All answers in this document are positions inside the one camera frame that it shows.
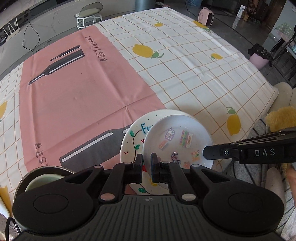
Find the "pink bin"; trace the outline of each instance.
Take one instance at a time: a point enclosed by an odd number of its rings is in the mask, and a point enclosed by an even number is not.
[[[268,64],[269,60],[268,59],[263,59],[256,53],[252,54],[250,57],[249,61],[255,65],[255,67],[260,70],[262,69],[266,64]]]

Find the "sticker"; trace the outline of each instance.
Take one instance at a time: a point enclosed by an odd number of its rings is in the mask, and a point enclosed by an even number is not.
[[[165,138],[169,141],[171,141],[173,139],[175,135],[175,131],[172,128],[169,128],[168,132],[165,135]]]
[[[181,161],[178,160],[178,157],[177,157],[178,153],[177,152],[173,152],[172,155],[171,155],[171,159],[174,163],[177,163],[179,165],[181,165]]]
[[[163,141],[159,144],[158,148],[163,150],[165,149],[165,147],[167,146],[168,142],[167,141]]]
[[[183,165],[184,168],[186,169],[189,169],[190,168],[190,162],[184,162],[184,165]]]
[[[193,162],[200,160],[200,151],[199,150],[193,151],[191,153],[191,157]]]
[[[182,131],[182,136],[180,138],[180,145],[186,148],[190,148],[192,142],[193,134],[188,131]]]
[[[146,190],[144,188],[139,188],[138,190],[139,190],[139,192],[142,192],[142,193],[146,192]]]
[[[153,181],[152,181],[152,179],[150,178],[150,184],[152,185],[152,186],[154,186],[154,187],[156,187],[157,186],[157,184],[156,183],[154,183]]]

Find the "grid pattern tablecloth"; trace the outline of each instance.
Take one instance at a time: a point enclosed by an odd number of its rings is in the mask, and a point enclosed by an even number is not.
[[[194,116],[215,144],[245,138],[277,97],[278,90],[237,49],[172,9],[136,12],[96,27],[166,108]],[[19,121],[21,74],[22,64],[0,81],[0,105],[7,102],[0,117],[0,185],[8,187],[11,200],[27,173]],[[226,165],[216,161],[213,168]]]

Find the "plate rim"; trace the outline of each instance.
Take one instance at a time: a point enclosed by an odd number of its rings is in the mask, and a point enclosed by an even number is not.
[[[190,114],[188,114],[188,113],[186,113],[186,112],[184,112],[184,111],[181,111],[181,110],[172,110],[172,109],[159,109],[159,110],[150,111],[150,112],[146,113],[145,115],[142,115],[142,116],[139,117],[137,120],[135,120],[134,123],[132,123],[132,125],[128,128],[126,134],[124,135],[124,138],[123,138],[123,140],[122,140],[121,147],[120,147],[120,156],[119,156],[119,157],[120,157],[120,163],[124,162],[124,161],[122,161],[121,156],[123,155],[123,154],[122,154],[122,153],[123,153],[123,145],[124,145],[124,142],[126,141],[127,134],[129,133],[129,130],[130,130],[134,125],[136,125],[135,123],[136,123],[137,121],[139,121],[140,119],[142,119],[142,118],[144,118],[144,117],[146,117],[147,115],[150,115],[150,114],[152,114],[152,113],[155,113],[155,112],[162,112],[162,111],[172,111],[172,112],[179,113],[179,114],[172,114],[172,115],[181,115],[181,113],[185,113],[185,116],[189,116],[189,117],[191,117],[191,118],[194,118],[192,115],[190,115]]]
[[[209,135],[209,137],[210,137],[210,140],[211,140],[211,142],[212,142],[212,145],[214,145],[214,142],[213,142],[213,139],[212,139],[211,134],[210,134],[209,131],[203,126],[203,124],[201,124],[201,123],[200,123],[196,118],[194,118],[194,117],[191,117],[191,116],[188,116],[188,117],[191,118],[191,119],[193,119],[193,120],[195,120],[195,121],[197,121],[197,122],[198,122],[198,123],[199,123],[199,124],[205,129],[205,131],[208,133],[208,135]],[[154,126],[152,126],[150,130],[152,130],[153,127],[157,126],[157,124],[158,124],[159,122],[163,121],[164,119],[168,119],[168,118],[173,118],[173,116],[172,116],[172,115],[165,116],[164,118],[162,118],[161,120],[159,120]],[[151,133],[151,132],[148,132],[148,133],[147,133],[146,138],[145,138],[145,141],[147,140],[148,135],[151,135],[150,133]],[[144,158],[144,146],[145,146],[145,141],[144,141],[144,143],[143,143],[143,162],[144,162],[144,164],[145,164],[145,158]]]

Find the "painted plate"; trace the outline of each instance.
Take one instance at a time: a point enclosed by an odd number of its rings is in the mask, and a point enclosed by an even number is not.
[[[186,115],[192,117],[191,115],[179,110],[167,109],[155,110],[141,116],[130,126],[124,136],[120,149],[120,162],[133,162],[137,154],[142,154],[143,143],[150,128],[162,118],[170,115]],[[142,183],[132,183],[130,186],[138,195],[169,194],[166,188],[163,188],[156,183],[152,183],[151,177],[147,173],[145,166],[143,166]]]
[[[151,174],[150,155],[156,153],[160,161],[175,162],[181,168],[200,164],[212,168],[213,160],[203,157],[206,146],[213,145],[206,128],[193,117],[185,115],[166,116],[148,132],[143,145],[143,158],[147,172]],[[159,184],[168,189],[164,183]]]

